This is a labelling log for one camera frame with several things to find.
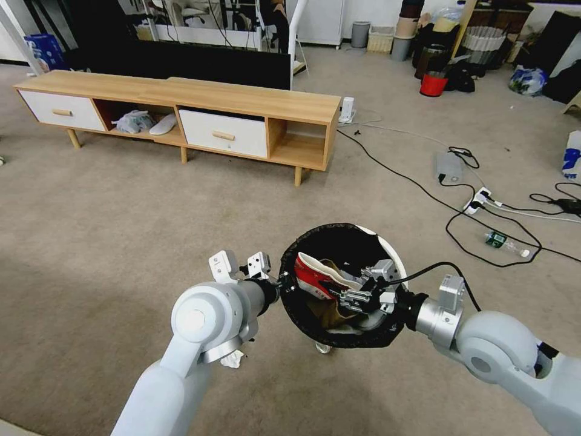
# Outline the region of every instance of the red and white sneaker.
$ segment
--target red and white sneaker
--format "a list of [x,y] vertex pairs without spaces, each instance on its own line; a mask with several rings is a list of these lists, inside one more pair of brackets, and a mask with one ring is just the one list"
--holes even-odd
[[335,300],[348,289],[361,289],[359,283],[345,279],[335,269],[302,252],[295,260],[295,275],[298,286],[320,300]]

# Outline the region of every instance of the wooden drawer handle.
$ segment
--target wooden drawer handle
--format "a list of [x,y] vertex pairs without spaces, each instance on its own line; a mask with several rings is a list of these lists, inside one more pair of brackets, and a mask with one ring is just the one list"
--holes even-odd
[[63,116],[73,116],[72,111],[67,111],[64,109],[53,109],[53,114],[55,115],[63,115]]
[[220,137],[222,139],[234,140],[235,136],[229,133],[222,133],[217,130],[212,130],[212,136]]

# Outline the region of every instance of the white tissue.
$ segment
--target white tissue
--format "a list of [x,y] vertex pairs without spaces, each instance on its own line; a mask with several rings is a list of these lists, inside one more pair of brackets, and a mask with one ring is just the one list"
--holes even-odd
[[240,367],[242,356],[244,356],[244,353],[240,350],[236,350],[233,353],[228,354],[226,357],[221,358],[220,363],[222,366],[237,369]]

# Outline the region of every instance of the blue box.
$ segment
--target blue box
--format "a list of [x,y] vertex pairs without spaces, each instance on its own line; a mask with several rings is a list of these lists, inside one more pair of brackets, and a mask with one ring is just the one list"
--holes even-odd
[[62,57],[61,47],[54,35],[38,33],[36,35],[27,35],[24,40],[45,73],[51,70],[70,69]]

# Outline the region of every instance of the wicker basket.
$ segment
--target wicker basket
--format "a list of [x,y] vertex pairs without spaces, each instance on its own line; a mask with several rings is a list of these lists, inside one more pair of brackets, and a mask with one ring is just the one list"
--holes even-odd
[[392,49],[393,34],[393,27],[371,26],[367,40],[367,51],[389,53]]

